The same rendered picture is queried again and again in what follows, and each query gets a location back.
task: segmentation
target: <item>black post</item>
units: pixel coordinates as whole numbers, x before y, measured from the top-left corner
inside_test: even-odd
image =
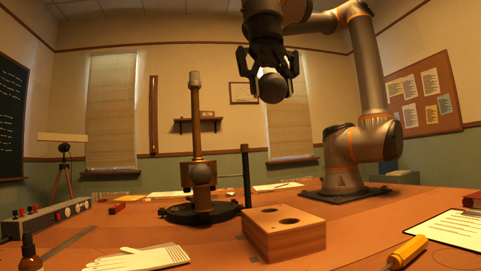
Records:
[[[249,145],[241,144],[240,152],[242,153],[242,177],[244,178],[244,198],[246,209],[252,208],[250,200],[250,174],[249,174]]]

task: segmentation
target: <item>pen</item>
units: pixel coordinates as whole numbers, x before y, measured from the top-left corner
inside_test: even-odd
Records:
[[[288,185],[288,184],[289,184],[289,183],[286,183],[285,185]],[[284,186],[284,185],[276,186],[276,187],[274,187],[274,188],[279,188],[279,187],[281,187],[281,186]]]

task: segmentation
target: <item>dropper bottle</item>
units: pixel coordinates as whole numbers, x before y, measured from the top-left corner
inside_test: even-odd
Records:
[[[18,264],[19,271],[44,271],[43,261],[36,255],[32,233],[26,231],[22,235],[22,260]]]

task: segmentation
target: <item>red block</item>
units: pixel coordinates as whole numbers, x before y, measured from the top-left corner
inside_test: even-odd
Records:
[[[109,214],[110,215],[117,214],[118,212],[120,212],[120,210],[122,210],[125,207],[126,207],[125,202],[117,203],[114,206],[109,208]]]

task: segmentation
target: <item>gray ball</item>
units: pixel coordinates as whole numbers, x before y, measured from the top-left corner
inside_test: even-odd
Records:
[[[280,103],[287,96],[287,82],[275,72],[264,74],[259,79],[259,98],[265,103]]]
[[[207,164],[197,164],[190,170],[189,176],[195,185],[205,185],[212,179],[212,170]]]

